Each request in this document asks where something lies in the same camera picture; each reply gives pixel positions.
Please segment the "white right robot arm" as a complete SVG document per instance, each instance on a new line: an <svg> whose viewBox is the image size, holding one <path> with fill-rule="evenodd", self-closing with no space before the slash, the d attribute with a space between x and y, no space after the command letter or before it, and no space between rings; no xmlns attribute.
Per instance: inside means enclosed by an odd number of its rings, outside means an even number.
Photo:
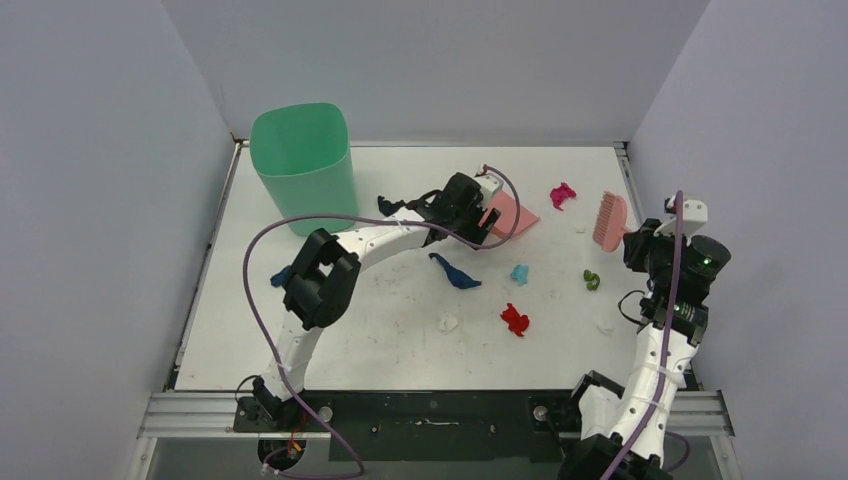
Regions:
<svg viewBox="0 0 848 480"><path fill-rule="evenodd" d="M649 277L636 354L626 385L591 371L565 402L580 439L568 447L561 479L668 479L664 442L671 406L708 324L710 286L731 259L699 234L701 220L650 218L623 236L625 266Z"/></svg>

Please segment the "white scrap near right arm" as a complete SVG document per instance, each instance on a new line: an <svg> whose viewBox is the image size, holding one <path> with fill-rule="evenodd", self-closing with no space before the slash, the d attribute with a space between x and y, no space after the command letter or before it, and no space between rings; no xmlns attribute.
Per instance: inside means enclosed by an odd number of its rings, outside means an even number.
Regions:
<svg viewBox="0 0 848 480"><path fill-rule="evenodd" d="M611 322L599 321L596 328L604 335L612 335L615 332L615 324Z"/></svg>

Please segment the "pink plastic dustpan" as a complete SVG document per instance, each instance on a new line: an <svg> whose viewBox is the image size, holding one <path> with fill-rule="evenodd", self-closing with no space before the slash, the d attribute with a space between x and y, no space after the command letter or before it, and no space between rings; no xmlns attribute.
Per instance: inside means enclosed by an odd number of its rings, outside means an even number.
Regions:
<svg viewBox="0 0 848 480"><path fill-rule="evenodd" d="M539 221L539 217L528 210L525 206L522 206L521 209L518 210L516 208L514 198L504 191L498 192L491 199L484 217L487 217L493 210L497 210L500 213L500 216L492 226L490 233L499 239L504 239L508 236L508 233L514 224L515 218L518 218L519 222L513 232L514 236L520 235Z"/></svg>

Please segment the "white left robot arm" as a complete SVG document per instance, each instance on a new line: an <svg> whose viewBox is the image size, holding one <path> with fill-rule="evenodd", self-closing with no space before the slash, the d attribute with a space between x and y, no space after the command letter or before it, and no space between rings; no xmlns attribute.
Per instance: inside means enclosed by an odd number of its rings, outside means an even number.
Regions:
<svg viewBox="0 0 848 480"><path fill-rule="evenodd" d="M484 166L473 176L456 173L443 188L411 201L380 198L383 218L354 217L357 229L333 234L319 228L310 233L276 277L293 325L283 327L276 338L266 326L260 328L272 354L269 367L252 384L262 421L277 431L296 422L296 400L318 340L347 311L363 271L449 237L474 249L486 248L485 240L501 216L492 202L512 186L495 168Z"/></svg>

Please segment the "pink plastic hand brush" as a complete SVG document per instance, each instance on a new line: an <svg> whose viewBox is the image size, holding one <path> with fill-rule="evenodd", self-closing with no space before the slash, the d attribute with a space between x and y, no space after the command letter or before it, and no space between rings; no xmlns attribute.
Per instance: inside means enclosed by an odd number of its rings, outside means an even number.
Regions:
<svg viewBox="0 0 848 480"><path fill-rule="evenodd" d="M628 204L620 195L604 191L601 197L592 240L603 252L614 252L625 234L630 232L627 226Z"/></svg>

